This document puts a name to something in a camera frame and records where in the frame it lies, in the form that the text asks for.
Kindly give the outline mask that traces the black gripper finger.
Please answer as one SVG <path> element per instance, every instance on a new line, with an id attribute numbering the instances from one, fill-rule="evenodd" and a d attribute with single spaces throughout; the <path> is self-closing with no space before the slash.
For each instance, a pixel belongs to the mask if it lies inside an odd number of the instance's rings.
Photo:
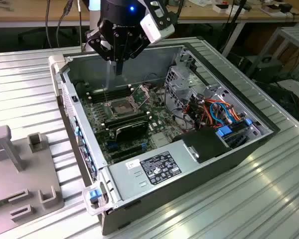
<path id="1" fill-rule="evenodd" d="M 150 43 L 145 33 L 141 33 L 135 40 L 132 37 L 127 38 L 123 48 L 121 61 L 119 62 L 119 74 L 122 74 L 124 62 L 136 58 Z"/>
<path id="2" fill-rule="evenodd" d="M 99 30 L 89 30 L 85 33 L 87 44 L 105 61 L 113 65 L 115 75 L 120 74 L 120 60 L 115 57 L 114 47 L 104 38 Z"/>

